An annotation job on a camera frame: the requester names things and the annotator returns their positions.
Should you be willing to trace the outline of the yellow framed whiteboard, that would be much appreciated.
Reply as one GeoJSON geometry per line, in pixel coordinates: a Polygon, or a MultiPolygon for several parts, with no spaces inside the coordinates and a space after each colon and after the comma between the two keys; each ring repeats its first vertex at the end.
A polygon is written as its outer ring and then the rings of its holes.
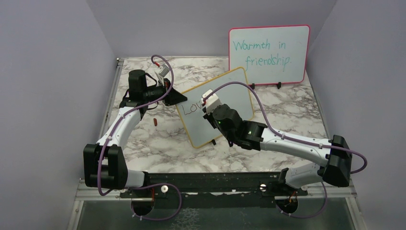
{"type": "MultiPolygon", "coordinates": [[[[203,118],[202,95],[208,90],[214,90],[232,81],[248,83],[245,70],[242,67],[228,71],[182,92],[187,97],[187,101],[177,104],[176,108],[189,141],[194,148],[198,149],[221,136],[221,133],[203,118]]],[[[222,103],[237,110],[242,119],[251,120],[255,116],[250,92],[246,87],[231,84],[217,91],[216,95],[222,103]]]]}

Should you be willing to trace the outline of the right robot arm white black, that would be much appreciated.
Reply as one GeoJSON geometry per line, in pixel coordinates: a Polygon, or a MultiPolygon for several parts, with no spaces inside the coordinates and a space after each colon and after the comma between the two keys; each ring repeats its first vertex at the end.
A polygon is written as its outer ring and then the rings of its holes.
{"type": "Polygon", "coordinates": [[[226,104],[219,105],[212,111],[203,107],[203,112],[203,118],[221,132],[229,146],[276,151],[310,161],[308,165],[281,171],[276,188],[282,195],[317,182],[326,182],[337,187],[347,187],[350,184],[352,154],[342,136],[315,139],[316,145],[311,146],[310,138],[298,135],[289,138],[279,130],[272,132],[264,123],[243,120],[236,110],[226,104]]]}

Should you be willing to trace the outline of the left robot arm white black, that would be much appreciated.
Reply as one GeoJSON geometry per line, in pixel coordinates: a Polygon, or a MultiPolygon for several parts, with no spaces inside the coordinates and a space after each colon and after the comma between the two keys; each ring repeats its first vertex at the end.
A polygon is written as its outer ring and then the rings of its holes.
{"type": "Polygon", "coordinates": [[[87,187],[132,188],[140,197],[148,195],[151,185],[145,180],[146,173],[127,168],[123,149],[149,105],[162,101],[165,106],[172,106],[187,101],[186,96],[171,87],[171,81],[165,77],[169,73],[169,68],[159,67],[155,71],[156,84],[148,86],[150,74],[141,69],[129,72],[129,88],[119,104],[116,119],[106,134],[95,144],[87,144],[83,150],[87,187]]]}

